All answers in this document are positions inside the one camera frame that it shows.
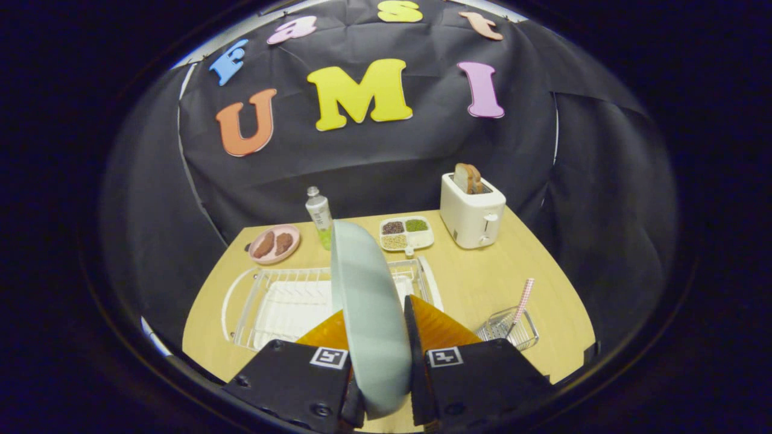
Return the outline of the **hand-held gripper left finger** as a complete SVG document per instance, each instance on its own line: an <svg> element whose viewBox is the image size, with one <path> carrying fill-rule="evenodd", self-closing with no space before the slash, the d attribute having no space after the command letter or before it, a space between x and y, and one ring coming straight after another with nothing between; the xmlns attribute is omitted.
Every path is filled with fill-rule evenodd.
<svg viewBox="0 0 772 434"><path fill-rule="evenodd" d="M268 341L224 392L304 429L350 433L365 421L342 310L298 341Z"/></svg>

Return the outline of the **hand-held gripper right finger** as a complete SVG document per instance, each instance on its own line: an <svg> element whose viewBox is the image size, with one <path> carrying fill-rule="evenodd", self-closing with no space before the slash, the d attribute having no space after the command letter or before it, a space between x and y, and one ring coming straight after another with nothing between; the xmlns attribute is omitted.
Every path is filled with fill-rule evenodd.
<svg viewBox="0 0 772 434"><path fill-rule="evenodd" d="M480 341L432 304L405 297L413 357L414 425L426 433L481 433L522 417L552 384L510 341Z"/></svg>

